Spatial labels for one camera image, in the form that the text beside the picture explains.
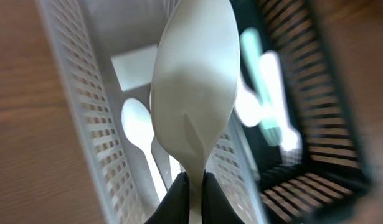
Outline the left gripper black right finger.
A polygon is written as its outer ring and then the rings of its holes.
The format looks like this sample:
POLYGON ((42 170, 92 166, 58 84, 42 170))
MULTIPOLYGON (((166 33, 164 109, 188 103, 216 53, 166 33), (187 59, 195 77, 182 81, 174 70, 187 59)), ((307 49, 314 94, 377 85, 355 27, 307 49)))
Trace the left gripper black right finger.
POLYGON ((211 172, 204 172, 203 177, 202 224, 244 224, 211 172))

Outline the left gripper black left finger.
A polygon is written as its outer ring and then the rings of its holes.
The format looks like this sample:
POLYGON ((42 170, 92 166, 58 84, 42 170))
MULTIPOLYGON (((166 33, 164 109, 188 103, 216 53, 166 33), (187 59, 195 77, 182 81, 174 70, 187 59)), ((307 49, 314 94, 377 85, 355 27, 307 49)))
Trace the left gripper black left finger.
POLYGON ((166 196, 145 224, 189 223, 189 178, 181 172, 175 178, 166 196))

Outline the white plastic spoon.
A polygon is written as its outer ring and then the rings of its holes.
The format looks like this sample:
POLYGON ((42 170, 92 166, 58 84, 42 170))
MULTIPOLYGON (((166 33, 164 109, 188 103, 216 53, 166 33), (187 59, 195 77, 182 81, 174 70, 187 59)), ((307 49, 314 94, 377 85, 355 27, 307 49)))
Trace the white plastic spoon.
POLYGON ((153 138, 151 151, 164 182, 164 186, 168 190, 176 177, 182 172, 180 163, 161 147, 156 136, 153 138))
POLYGON ((255 92, 246 84, 242 72, 237 77, 234 111, 239 121, 248 128, 257 126, 262 120, 260 102, 255 92))
POLYGON ((202 221, 203 175, 232 113, 239 73, 230 1, 180 0, 158 45, 151 117, 156 139, 189 178, 189 223, 202 221))

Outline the white plastic utensil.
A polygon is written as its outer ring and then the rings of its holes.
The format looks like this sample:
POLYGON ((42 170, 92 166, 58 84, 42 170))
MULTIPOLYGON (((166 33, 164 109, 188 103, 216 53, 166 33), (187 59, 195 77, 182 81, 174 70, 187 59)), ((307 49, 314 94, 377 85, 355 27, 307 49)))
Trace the white plastic utensil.
POLYGON ((151 115, 142 102, 136 98, 128 98, 123 104, 121 121, 130 143, 141 149, 146 156, 154 188, 161 202, 166 196, 167 190, 151 152, 154 138, 151 115))

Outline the white plastic fork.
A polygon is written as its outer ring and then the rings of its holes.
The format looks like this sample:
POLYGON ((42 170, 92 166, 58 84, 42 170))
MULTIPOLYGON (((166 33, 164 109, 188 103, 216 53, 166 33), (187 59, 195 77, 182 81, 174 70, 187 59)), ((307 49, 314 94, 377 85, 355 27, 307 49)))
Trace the white plastic fork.
POLYGON ((296 166, 301 163, 303 141, 301 133, 291 123, 279 55, 273 50, 263 53, 259 66, 270 97, 267 112, 280 131, 277 145, 280 147, 283 164, 296 166))

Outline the dark green plastic basket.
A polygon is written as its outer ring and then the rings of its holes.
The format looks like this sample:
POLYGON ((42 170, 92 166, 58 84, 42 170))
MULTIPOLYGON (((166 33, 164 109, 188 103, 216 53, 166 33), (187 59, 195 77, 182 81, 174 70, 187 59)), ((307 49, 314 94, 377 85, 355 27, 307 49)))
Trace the dark green plastic basket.
POLYGON ((255 28, 280 56, 291 125, 301 149, 270 146, 245 128, 269 223, 339 223, 352 217, 371 174, 311 1, 233 1, 240 32, 255 28))

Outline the pale blue plastic fork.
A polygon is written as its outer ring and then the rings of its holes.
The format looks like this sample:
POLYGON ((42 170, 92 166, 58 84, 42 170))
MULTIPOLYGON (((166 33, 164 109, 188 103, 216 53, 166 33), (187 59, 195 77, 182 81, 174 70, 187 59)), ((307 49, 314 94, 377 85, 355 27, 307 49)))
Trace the pale blue plastic fork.
POLYGON ((259 126, 263 137, 269 146, 279 146, 281 143, 280 127, 272 112, 272 100, 268 86, 260 71, 260 57, 263 55, 262 41, 258 30, 253 27, 245 29, 240 35, 240 50, 242 60, 254 87, 262 118, 259 126))

